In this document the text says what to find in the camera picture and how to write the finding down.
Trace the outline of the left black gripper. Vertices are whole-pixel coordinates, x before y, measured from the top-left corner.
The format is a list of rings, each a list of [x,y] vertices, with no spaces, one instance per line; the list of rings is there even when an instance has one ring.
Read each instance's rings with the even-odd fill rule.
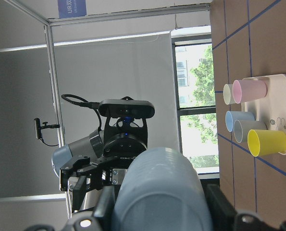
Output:
[[[60,190],[66,191],[70,177],[79,177],[72,189],[72,212],[80,210],[86,192],[101,189],[104,185],[112,184],[111,174],[114,168],[127,169],[132,161],[147,150],[148,127],[146,119],[142,119],[143,126],[134,123],[134,118],[119,118],[115,126],[110,126],[107,118],[104,138],[100,148],[92,143],[92,149],[99,153],[96,160],[92,160],[80,151],[60,167]]]

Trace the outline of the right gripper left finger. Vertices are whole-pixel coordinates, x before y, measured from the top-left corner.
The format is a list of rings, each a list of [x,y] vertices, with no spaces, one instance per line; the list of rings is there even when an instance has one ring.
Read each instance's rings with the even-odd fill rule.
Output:
[[[97,205],[93,211],[103,231],[111,230],[112,212],[115,206],[115,187],[104,186]]]

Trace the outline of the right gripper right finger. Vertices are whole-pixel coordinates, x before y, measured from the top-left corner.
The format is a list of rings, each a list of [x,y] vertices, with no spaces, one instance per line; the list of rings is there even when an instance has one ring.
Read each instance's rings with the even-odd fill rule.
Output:
[[[232,231],[236,210],[227,200],[220,187],[215,184],[208,184],[205,196],[211,213],[213,229],[215,231]]]

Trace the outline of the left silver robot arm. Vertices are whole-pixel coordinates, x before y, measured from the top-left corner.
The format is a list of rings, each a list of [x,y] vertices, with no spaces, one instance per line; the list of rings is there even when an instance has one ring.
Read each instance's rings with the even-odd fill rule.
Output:
[[[124,173],[133,160],[148,146],[146,119],[142,126],[130,116],[110,125],[107,118],[103,130],[64,145],[52,156],[52,165],[60,180],[60,190],[66,193],[68,214],[92,210],[95,191],[114,186],[118,193]]]

